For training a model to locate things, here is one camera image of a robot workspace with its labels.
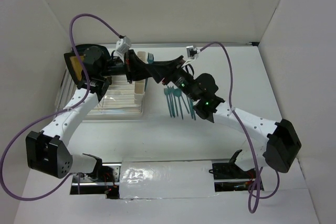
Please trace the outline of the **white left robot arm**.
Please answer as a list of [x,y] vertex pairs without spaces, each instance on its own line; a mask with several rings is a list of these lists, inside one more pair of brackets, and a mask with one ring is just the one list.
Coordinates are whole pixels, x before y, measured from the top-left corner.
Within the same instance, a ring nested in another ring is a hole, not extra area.
[[125,75],[130,83],[147,78],[160,83],[171,74],[176,60],[146,63],[132,49],[122,57],[114,57],[106,47],[93,44],[80,45],[64,56],[77,89],[66,107],[47,126],[39,132],[28,133],[27,164],[56,178],[85,174],[96,182],[103,177],[102,159],[85,153],[72,155],[66,142],[105,96],[112,76]]

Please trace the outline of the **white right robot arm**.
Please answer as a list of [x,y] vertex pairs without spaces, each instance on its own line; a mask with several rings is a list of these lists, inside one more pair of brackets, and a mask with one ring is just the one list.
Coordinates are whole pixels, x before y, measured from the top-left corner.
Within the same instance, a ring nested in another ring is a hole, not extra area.
[[158,75],[157,82],[173,83],[196,102],[193,108],[201,119],[246,133],[249,141],[256,140],[260,144],[261,148],[254,149],[251,155],[237,151],[229,165],[230,174],[240,178],[254,168],[255,163],[280,173],[289,172],[301,149],[293,124],[286,119],[279,122],[263,119],[230,106],[228,101],[216,95],[218,86],[211,74],[203,73],[194,78],[183,69],[184,62],[180,56],[170,61],[155,61],[150,67]]

